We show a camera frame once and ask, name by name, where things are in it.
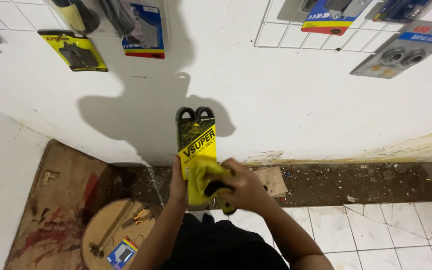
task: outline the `hand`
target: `hand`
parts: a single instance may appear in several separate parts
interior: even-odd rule
[[[260,214],[260,212],[270,204],[275,204],[275,200],[266,192],[263,184],[258,177],[246,166],[230,158],[221,163],[222,166],[231,169],[234,176],[223,176],[222,181],[234,188],[234,192],[220,191],[218,197],[228,201],[237,208],[249,210]]]
[[[169,200],[168,203],[174,202],[188,207],[188,186],[183,179],[181,171],[181,159],[178,155],[174,156],[173,177],[169,185]]]

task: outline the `yellow cloth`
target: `yellow cloth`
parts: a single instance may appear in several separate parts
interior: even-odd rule
[[[220,190],[231,190],[220,180],[213,180],[209,175],[230,175],[230,172],[221,167],[216,160],[208,156],[196,156],[189,168],[188,177],[188,203],[191,206],[199,206],[214,199]],[[226,201],[216,198],[219,207],[226,215],[236,211],[234,206]]]

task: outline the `dirt floor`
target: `dirt floor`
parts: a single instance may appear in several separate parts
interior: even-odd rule
[[[253,171],[264,166],[249,166]],[[432,163],[280,165],[288,193],[282,207],[432,201]],[[119,168],[114,199],[166,204],[171,167]],[[217,205],[203,206],[206,209]]]

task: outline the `white wall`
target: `white wall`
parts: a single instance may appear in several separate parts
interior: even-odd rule
[[[0,269],[16,234],[48,138],[0,112]]]
[[[93,38],[110,72],[72,72],[32,28],[57,21],[25,5],[0,2],[0,28],[21,30],[0,30],[0,110],[105,162],[171,162],[176,110],[203,105],[220,160],[432,159],[432,56],[391,80],[351,76],[368,54],[255,48],[267,0],[169,0],[166,59]]]

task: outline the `round wooden stool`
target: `round wooden stool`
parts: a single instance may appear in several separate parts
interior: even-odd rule
[[[133,199],[114,201],[89,221],[81,259],[89,270],[127,270],[161,214],[161,208]]]

